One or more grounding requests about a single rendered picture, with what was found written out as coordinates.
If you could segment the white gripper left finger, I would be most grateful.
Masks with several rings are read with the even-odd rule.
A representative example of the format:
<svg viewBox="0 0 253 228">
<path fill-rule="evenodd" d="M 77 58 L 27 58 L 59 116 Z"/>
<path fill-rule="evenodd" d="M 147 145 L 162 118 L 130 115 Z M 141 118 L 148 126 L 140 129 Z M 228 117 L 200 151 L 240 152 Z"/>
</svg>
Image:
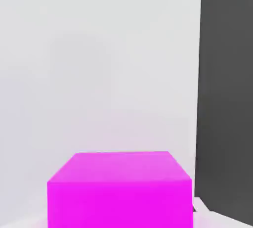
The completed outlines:
<svg viewBox="0 0 253 228">
<path fill-rule="evenodd" d="M 47 209 L 20 209 L 7 228 L 47 228 Z"/>
</svg>

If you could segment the small magenta cube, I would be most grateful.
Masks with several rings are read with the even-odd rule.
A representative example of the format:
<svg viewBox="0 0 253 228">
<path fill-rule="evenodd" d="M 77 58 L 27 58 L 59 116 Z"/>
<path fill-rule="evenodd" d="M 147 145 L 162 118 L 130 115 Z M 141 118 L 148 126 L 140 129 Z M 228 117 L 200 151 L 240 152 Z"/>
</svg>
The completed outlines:
<svg viewBox="0 0 253 228">
<path fill-rule="evenodd" d="M 168 152 L 76 153 L 47 182 L 47 227 L 193 228 L 192 201 Z"/>
</svg>

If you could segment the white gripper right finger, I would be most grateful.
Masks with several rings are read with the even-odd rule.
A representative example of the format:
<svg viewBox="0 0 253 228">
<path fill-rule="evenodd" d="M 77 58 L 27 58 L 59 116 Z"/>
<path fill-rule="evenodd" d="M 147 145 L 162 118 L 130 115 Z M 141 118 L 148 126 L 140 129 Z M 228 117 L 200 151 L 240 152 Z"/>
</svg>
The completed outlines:
<svg viewBox="0 0 253 228">
<path fill-rule="evenodd" d="M 230 217 L 210 211 L 199 197 L 193 198 L 193 228 L 253 228 Z"/>
</svg>

